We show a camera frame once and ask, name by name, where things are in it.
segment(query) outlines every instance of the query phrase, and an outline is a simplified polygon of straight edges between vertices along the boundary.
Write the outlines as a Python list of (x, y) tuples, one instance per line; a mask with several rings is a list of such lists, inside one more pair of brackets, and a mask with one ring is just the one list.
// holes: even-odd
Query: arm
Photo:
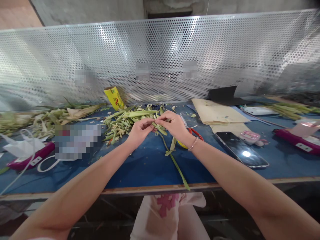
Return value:
[(14, 239), (67, 239), (72, 226), (90, 208), (127, 157), (153, 131), (153, 119), (136, 122), (128, 139), (71, 179), (37, 209), (12, 235)]
[[(181, 117), (173, 112), (165, 112), (156, 123), (167, 128), (188, 148), (196, 139), (187, 131)], [(320, 238), (320, 225), (255, 171), (200, 140), (192, 153), (221, 187), (249, 212), (266, 239)]]

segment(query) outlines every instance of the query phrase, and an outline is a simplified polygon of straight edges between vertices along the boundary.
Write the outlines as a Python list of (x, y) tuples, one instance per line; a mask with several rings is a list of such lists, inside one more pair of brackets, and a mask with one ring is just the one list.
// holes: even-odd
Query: concrete wall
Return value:
[(301, 10), (319, 7), (317, 0), (144, 0), (149, 13), (187, 12), (214, 15)]
[(31, 0), (45, 26), (144, 19), (143, 0)]

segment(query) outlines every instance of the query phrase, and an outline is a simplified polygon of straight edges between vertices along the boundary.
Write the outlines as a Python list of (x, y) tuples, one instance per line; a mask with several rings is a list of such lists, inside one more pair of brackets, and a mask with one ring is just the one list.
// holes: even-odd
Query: blue table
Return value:
[[(203, 136), (204, 141), (225, 152), (222, 146), (214, 137), (210, 126), (204, 125), (199, 116), (192, 118), (187, 115), (193, 113), (185, 106), (186, 103), (176, 103), (177, 113), (182, 113), (190, 127), (198, 125), (196, 130)], [(98, 112), (95, 116), (106, 116), (108, 111)], [(271, 122), (287, 127), (293, 127), (292, 120), (286, 120), (277, 116), (262, 117)], [(90, 124), (93, 120), (77, 124)], [(286, 141), (273, 136), (272, 130), (277, 126), (268, 126), (259, 121), (252, 121), (247, 124), (249, 129), (262, 135), (270, 144), (259, 148), (253, 148), (270, 163), (264, 170), (256, 170), (261, 176), (269, 179), (272, 183), (298, 183), (320, 180), (320, 158), (300, 151)], [(27, 170), (21, 178), (6, 192), (2, 200), (24, 200), (24, 199), (46, 199), (53, 192), (57, 191), (70, 179), (86, 169), (115, 147), (124, 142), (126, 136), (116, 144), (106, 146), (103, 144), (93, 157), (78, 159), (73, 162), (60, 162), (52, 170), (39, 173), (37, 170)], [(167, 145), (170, 145), (172, 136), (165, 136)], [(183, 172), (191, 190), (203, 191), (205, 189), (219, 188), (220, 186), (206, 170), (206, 168), (193, 156), (192, 153), (183, 149), (178, 144), (173, 152), (181, 171)], [(150, 133), (143, 144), (132, 153), (119, 170), (114, 174), (107, 184), (103, 194), (155, 194), (160, 192), (186, 191), (181, 177), (173, 164), (171, 158), (165, 157), (165, 147), (160, 136)], [(14, 157), (5, 153), (0, 159), (0, 168), (12, 161)], [(13, 170), (0, 175), (1, 190), (4, 189), (17, 176)]]

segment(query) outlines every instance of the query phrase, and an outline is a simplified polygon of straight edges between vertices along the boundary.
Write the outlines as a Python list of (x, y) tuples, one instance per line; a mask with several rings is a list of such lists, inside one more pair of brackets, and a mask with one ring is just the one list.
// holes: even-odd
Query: perforated metal sheet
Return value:
[(0, 110), (318, 90), (317, 10), (64, 25), (0, 32)]

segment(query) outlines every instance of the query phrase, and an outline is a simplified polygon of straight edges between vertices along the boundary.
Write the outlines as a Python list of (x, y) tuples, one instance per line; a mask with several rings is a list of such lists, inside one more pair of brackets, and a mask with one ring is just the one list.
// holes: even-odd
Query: pile of corn husks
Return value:
[(292, 120), (298, 120), (302, 117), (300, 115), (308, 114), (308, 113), (315, 113), (320, 114), (320, 108), (317, 107), (306, 107), (300, 104), (291, 104), (291, 103), (267, 103), (267, 102), (259, 102), (262, 103), (264, 106), (269, 108), (275, 112), (280, 113), (280, 116), (287, 117)]
[[(103, 123), (107, 125), (108, 129), (105, 133), (106, 138), (103, 141), (111, 141), (114, 144), (123, 135), (129, 134), (129, 130), (132, 125), (143, 118), (159, 117), (158, 114), (163, 114), (164, 106), (160, 106), (160, 110), (152, 110), (152, 104), (143, 109), (141, 106), (126, 108), (122, 111), (116, 112), (113, 115), (108, 116)], [(153, 123), (154, 127), (158, 129), (163, 135), (167, 135), (164, 127)]]
[(67, 102), (68, 104), (61, 109), (50, 106), (39, 106), (50, 109), (46, 112), (4, 112), (0, 115), (0, 133), (10, 136), (19, 129), (29, 127), (34, 137), (43, 138), (48, 136), (48, 138), (51, 138), (54, 136), (55, 124), (64, 125), (77, 121), (105, 105), (105, 103), (102, 103), (90, 106), (73, 104), (68, 100)]

